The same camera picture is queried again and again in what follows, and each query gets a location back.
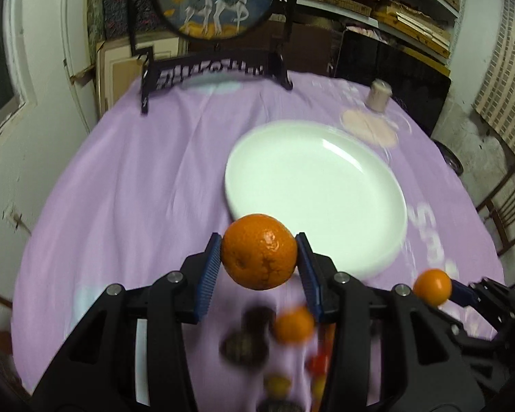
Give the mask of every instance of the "tablecloth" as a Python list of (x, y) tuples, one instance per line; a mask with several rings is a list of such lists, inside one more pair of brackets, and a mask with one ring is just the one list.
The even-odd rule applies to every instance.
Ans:
[[(365, 87), (290, 76), (291, 92), (268, 79), (230, 73), (213, 83), (207, 76), (192, 78), (153, 94), (147, 116), (140, 115), (136, 82), (99, 122), (56, 183), (22, 259), (12, 340), (16, 368), (29, 390), (108, 284), (151, 285), (180, 268), (187, 255), (203, 251), (212, 232), (225, 231), (231, 222), (224, 195), (229, 152), (241, 135), (277, 119), (344, 129), (393, 170), (408, 205), (407, 237), (393, 264), (368, 284), (412, 285), (430, 267), (463, 283), (482, 276), (503, 280), (492, 239), (459, 179), (394, 101), (384, 115), (374, 114), (364, 106)], [(316, 338), (301, 347), (271, 340), (265, 370), (253, 374), (218, 353), (248, 306), (282, 311), (302, 303), (297, 275), (278, 288), (252, 291), (220, 269), (208, 315), (184, 329), (201, 411), (255, 411), (265, 396), (263, 375), (272, 372), (291, 377), (290, 398), (309, 410), (304, 362), (316, 353)], [(450, 302), (444, 308), (471, 334), (492, 334), (473, 310)]]

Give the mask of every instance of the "white cylinder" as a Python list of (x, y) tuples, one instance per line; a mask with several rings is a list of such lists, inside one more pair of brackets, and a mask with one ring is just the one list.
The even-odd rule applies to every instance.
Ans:
[(392, 94), (391, 85), (380, 79), (376, 79), (370, 86), (366, 106), (372, 111), (383, 113), (386, 111), (387, 103)]

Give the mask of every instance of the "screw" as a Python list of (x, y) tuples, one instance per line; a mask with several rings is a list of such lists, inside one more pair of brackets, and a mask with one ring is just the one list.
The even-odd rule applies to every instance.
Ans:
[(397, 293), (399, 296), (406, 297), (408, 296), (412, 290), (408, 285), (404, 285), (404, 283), (399, 283), (398, 285), (395, 285), (395, 293)]
[(112, 285), (109, 285), (107, 287), (106, 292), (109, 296), (116, 296), (117, 294), (120, 294), (122, 292), (122, 285), (119, 285), (118, 283), (113, 283)]
[(166, 276), (170, 283), (180, 283), (183, 280), (183, 273), (180, 271), (169, 272)]
[(334, 280), (338, 283), (347, 283), (351, 277), (346, 272), (337, 272), (334, 274)]

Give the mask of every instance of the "white deer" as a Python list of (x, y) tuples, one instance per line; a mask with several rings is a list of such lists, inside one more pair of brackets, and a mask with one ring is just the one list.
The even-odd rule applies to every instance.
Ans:
[(193, 15), (199, 15), (204, 17), (202, 21), (202, 33), (208, 34), (208, 20), (210, 19), (210, 14), (212, 13), (212, 7), (214, 3), (212, 0), (196, 0), (187, 6), (185, 9), (185, 23), (184, 26), (187, 26), (189, 20), (193, 18)]
[(216, 1), (216, 11), (214, 13), (214, 30), (216, 35), (220, 35), (221, 23), (220, 23), (220, 15), (221, 13), (227, 9), (228, 11), (234, 12), (237, 14), (237, 18), (233, 20), (233, 22), (237, 23), (237, 34), (240, 30), (240, 22), (246, 20), (250, 16), (250, 12), (246, 9), (246, 3), (248, 0), (217, 0)]

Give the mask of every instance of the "checkered curtain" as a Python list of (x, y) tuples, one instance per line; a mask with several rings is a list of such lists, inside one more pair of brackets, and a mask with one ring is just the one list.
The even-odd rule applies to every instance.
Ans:
[(515, 153), (515, 0), (505, 0), (492, 61), (473, 107)]

